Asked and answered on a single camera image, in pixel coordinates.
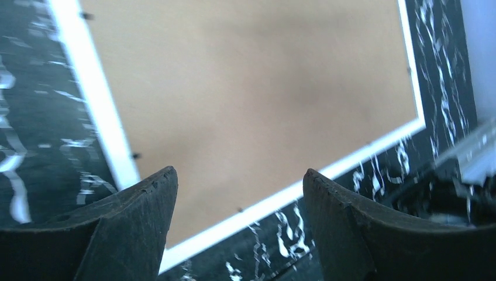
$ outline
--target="cork board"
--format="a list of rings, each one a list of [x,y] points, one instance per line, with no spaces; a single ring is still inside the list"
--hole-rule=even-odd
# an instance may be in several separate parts
[[[140,174],[178,171],[168,246],[416,118],[395,0],[82,6]]]

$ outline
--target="white wall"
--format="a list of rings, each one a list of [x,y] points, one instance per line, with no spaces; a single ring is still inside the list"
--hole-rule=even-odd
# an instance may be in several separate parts
[[[496,117],[496,1],[461,0],[479,121]]]

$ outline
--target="black object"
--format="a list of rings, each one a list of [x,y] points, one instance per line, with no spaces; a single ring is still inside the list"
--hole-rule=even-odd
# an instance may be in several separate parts
[[[81,12],[81,17],[85,20],[94,20],[95,16],[92,13]]]
[[[155,280],[177,196],[166,167],[42,224],[0,230],[0,280]]]
[[[325,280],[496,280],[496,226],[393,210],[309,169],[303,192]]]

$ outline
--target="marble pattern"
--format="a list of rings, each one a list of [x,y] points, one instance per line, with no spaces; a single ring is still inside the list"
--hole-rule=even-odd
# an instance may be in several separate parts
[[[406,3],[426,129],[334,179],[373,200],[415,177],[424,163],[477,127],[460,0]],[[304,210],[298,200],[158,280],[323,280]]]
[[[117,192],[43,0],[0,4],[0,222],[14,226]]]

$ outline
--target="white frame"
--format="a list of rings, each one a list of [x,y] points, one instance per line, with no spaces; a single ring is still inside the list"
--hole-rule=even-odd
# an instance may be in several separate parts
[[[134,160],[125,157],[130,155],[129,145],[113,104],[111,92],[88,26],[85,20],[80,17],[82,10],[79,2],[78,0],[47,1],[52,8],[54,20],[58,24],[60,39],[64,43],[68,59],[74,67],[76,79],[80,82],[81,92],[87,100],[88,110],[101,133],[100,141],[106,152],[105,155],[112,174],[119,188],[125,189],[137,183],[140,178]],[[398,0],[398,6],[408,65],[411,69],[417,119],[400,126],[371,144],[320,170],[324,176],[330,179],[339,177],[359,163],[369,160],[371,155],[380,154],[396,145],[401,139],[409,138],[426,128],[405,1]],[[169,270],[302,196],[302,181],[299,181],[245,209],[242,213],[233,215],[171,249],[166,249],[159,273]]]
[[[77,0],[47,0],[57,24],[59,39],[85,98],[89,117],[118,190],[141,181],[132,158],[100,59]]]

